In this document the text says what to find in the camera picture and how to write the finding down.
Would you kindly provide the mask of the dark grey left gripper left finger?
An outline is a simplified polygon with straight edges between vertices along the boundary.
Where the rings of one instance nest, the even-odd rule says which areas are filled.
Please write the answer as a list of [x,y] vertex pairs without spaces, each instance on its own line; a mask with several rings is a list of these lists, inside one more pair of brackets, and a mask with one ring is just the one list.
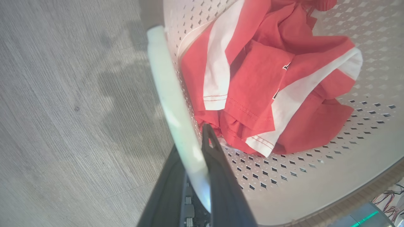
[[186,181],[186,171],[174,145],[137,226],[183,227]]

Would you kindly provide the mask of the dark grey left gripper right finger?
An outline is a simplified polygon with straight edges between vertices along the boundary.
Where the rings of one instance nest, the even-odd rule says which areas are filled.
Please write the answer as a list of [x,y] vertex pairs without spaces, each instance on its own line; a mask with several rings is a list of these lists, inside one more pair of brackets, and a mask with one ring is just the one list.
[[257,222],[211,127],[202,129],[202,153],[208,167],[213,227],[257,227]]

